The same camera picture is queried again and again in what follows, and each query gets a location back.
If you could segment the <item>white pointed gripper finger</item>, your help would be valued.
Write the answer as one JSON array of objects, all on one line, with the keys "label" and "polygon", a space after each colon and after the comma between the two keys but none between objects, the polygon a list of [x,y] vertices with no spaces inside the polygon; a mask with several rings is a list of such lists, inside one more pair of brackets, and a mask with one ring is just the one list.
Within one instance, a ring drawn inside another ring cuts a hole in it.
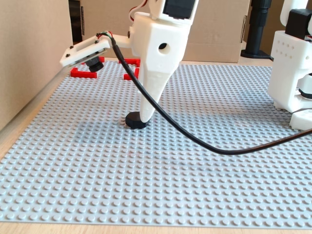
[{"label": "white pointed gripper finger", "polygon": [[[171,77],[171,73],[161,73],[146,71],[144,73],[143,87],[147,93],[154,99],[154,101],[159,102],[163,90]],[[149,101],[141,95],[140,100],[140,120],[146,123],[150,120],[155,108],[149,103]]]}]

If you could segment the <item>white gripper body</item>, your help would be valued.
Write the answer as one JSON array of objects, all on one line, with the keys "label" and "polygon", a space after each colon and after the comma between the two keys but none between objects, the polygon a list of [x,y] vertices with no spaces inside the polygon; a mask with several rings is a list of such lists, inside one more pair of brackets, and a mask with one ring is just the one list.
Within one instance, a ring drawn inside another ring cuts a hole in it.
[{"label": "white gripper body", "polygon": [[183,59],[190,28],[135,13],[132,52],[140,57],[140,72],[172,74]]}]

